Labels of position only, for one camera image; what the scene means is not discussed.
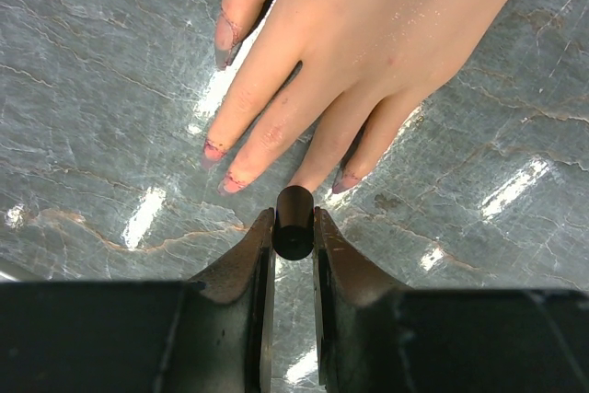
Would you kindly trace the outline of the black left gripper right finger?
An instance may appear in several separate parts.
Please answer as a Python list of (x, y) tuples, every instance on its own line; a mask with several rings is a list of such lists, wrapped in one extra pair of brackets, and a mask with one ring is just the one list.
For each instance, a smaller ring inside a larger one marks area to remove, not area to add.
[(584, 392), (588, 296), (414, 289), (314, 214), (318, 378), (328, 392)]

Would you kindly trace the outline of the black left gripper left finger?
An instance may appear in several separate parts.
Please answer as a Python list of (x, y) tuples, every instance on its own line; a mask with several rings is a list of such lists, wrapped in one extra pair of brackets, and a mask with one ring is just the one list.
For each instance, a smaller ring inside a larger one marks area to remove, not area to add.
[(267, 392), (274, 212), (186, 281), (4, 283), (5, 392)]

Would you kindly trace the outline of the black nail polish cap brush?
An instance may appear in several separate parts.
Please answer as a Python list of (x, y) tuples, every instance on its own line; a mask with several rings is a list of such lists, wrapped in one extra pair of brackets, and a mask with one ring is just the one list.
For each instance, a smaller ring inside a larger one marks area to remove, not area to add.
[(314, 199), (304, 187), (289, 186), (277, 197), (272, 245), (285, 260), (302, 260), (314, 248)]

